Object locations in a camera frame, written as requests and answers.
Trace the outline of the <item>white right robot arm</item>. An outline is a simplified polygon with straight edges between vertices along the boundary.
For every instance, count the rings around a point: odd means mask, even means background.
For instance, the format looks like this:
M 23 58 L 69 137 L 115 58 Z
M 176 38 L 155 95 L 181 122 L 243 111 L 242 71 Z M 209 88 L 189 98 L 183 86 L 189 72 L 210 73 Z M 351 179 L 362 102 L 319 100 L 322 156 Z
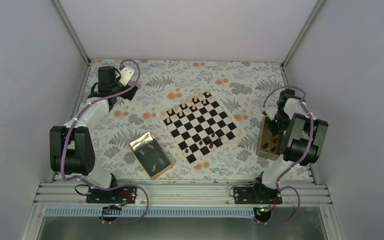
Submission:
M 262 184 L 251 189 L 251 198 L 258 204 L 270 197 L 271 189 L 280 189 L 281 182 L 294 171 L 315 163 L 322 152 L 329 124 L 309 110 L 305 98 L 296 96 L 294 86 L 279 87 L 275 106 L 263 106 L 262 132 L 270 137 L 282 134 L 278 140 L 279 156 L 262 173 Z

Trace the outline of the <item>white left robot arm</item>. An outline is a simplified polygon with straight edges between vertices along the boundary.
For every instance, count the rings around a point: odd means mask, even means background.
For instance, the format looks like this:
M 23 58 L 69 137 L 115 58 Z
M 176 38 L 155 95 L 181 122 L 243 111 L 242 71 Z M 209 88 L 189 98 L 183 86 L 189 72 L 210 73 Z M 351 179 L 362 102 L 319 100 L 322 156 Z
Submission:
M 129 85 L 135 70 L 120 67 L 98 68 L 98 80 L 91 87 L 86 105 L 70 121 L 53 126 L 49 131 L 50 167 L 64 181 L 81 181 L 111 203 L 119 197 L 115 176 L 96 163 L 91 134 L 101 119 L 118 101 L 118 97 L 132 100 L 138 87 Z

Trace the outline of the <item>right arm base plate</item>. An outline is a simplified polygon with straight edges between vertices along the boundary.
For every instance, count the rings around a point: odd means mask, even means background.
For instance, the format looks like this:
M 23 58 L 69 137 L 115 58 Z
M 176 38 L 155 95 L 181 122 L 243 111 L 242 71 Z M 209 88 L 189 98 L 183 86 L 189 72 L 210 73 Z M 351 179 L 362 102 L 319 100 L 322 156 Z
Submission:
M 268 187 L 235 186 L 233 198 L 237 205 L 270 205 L 283 203 L 282 195 L 277 189 Z

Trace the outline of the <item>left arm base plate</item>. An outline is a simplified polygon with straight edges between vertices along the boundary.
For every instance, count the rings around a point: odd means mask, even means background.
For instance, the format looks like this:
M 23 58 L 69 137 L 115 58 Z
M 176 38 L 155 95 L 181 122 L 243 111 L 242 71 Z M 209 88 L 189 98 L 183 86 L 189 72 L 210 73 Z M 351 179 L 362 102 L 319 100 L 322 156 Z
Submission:
M 134 204 L 137 187 L 125 186 L 111 191 L 89 189 L 86 196 L 88 204 Z

